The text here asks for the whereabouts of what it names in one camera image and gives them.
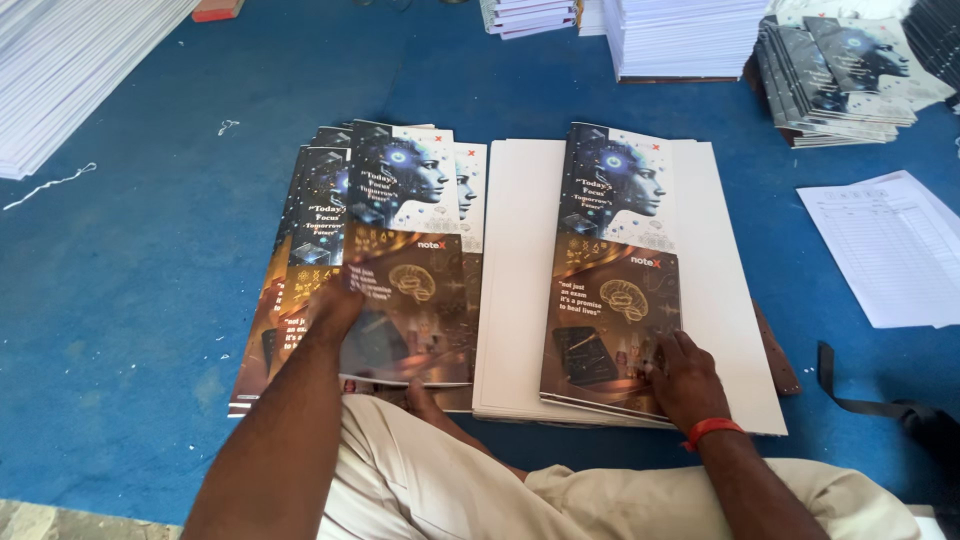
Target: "foot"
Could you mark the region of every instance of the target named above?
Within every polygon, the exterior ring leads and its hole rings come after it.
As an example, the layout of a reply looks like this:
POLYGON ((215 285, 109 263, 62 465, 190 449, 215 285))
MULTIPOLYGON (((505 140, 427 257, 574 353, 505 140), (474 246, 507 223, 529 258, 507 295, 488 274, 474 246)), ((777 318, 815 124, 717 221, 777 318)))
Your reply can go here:
MULTIPOLYGON (((433 396, 426 391, 422 380, 414 379, 410 381, 410 386, 407 387, 407 405, 409 406, 410 414, 420 418, 423 422, 496 459, 483 443, 468 435, 466 431, 460 429, 460 426, 454 424, 453 420, 450 420, 450 417, 440 409, 437 402, 433 401, 433 396)), ((497 459, 497 461, 517 475, 520 481, 524 481, 527 478, 527 473, 524 471, 511 467, 499 459, 497 459)))

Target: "notex logo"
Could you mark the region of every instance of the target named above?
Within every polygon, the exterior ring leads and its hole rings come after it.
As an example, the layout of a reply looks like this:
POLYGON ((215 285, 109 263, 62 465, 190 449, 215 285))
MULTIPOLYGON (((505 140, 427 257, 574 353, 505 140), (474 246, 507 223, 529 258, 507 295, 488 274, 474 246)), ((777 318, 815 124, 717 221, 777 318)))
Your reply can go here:
POLYGON ((642 264, 644 266, 653 266, 654 268, 660 268, 660 260, 657 258, 650 260, 649 258, 631 257, 630 262, 633 262, 636 264, 642 264))

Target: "leg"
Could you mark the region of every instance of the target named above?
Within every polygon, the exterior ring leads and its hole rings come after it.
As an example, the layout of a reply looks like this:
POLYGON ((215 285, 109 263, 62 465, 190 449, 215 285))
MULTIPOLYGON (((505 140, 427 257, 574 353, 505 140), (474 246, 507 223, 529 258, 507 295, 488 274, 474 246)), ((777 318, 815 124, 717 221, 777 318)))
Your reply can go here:
POLYGON ((341 440, 320 538, 587 538, 479 442, 394 405, 346 396, 341 440))
MULTIPOLYGON (((920 531, 896 497, 864 475, 803 459, 768 459, 833 540, 916 539, 920 531)), ((703 467, 659 471, 555 465, 526 485, 591 538, 732 538, 703 467)))

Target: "white string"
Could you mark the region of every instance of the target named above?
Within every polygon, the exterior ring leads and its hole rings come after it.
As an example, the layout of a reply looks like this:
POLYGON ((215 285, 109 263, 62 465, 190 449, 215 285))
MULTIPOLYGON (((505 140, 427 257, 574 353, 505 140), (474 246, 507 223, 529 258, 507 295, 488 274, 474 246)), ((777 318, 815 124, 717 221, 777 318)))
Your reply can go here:
POLYGON ((217 132, 217 136, 223 135, 226 130, 236 126, 239 123, 240 122, 234 122, 233 120, 224 120, 224 122, 221 124, 223 127, 220 128, 219 132, 217 132))
POLYGON ((17 205, 22 205, 22 204, 24 203, 24 201, 26 201, 27 199, 29 199, 29 198, 33 197, 34 195, 36 195, 36 193, 37 193, 38 191, 40 191, 41 189, 46 189, 47 187, 50 187, 51 185, 63 184, 64 182, 69 182, 69 181, 77 178, 78 176, 82 175, 83 173, 90 172, 90 171, 95 171, 95 170, 97 170, 97 164, 96 164, 96 163, 88 163, 88 164, 86 165, 86 167, 84 167, 84 168, 82 168, 82 169, 77 169, 77 174, 71 176, 70 178, 64 178, 63 180, 53 180, 53 181, 48 182, 48 183, 46 183, 46 184, 44 184, 44 185, 38 186, 37 188, 35 188, 35 189, 34 189, 33 191, 31 191, 30 193, 27 193, 27 196, 26 196, 26 197, 20 199, 19 201, 15 202, 15 203, 10 203, 10 204, 6 205, 5 207, 3 207, 3 210, 6 211, 6 210, 9 210, 9 209, 17 206, 17 205))

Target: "red block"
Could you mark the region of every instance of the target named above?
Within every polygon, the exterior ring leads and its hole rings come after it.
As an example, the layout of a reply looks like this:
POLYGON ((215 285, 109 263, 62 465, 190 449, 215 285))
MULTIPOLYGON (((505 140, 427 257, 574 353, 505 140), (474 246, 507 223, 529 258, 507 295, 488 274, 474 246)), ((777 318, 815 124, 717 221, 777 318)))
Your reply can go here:
POLYGON ((235 18, 243 3, 244 0, 201 0, 193 11, 193 20, 207 22, 235 18))

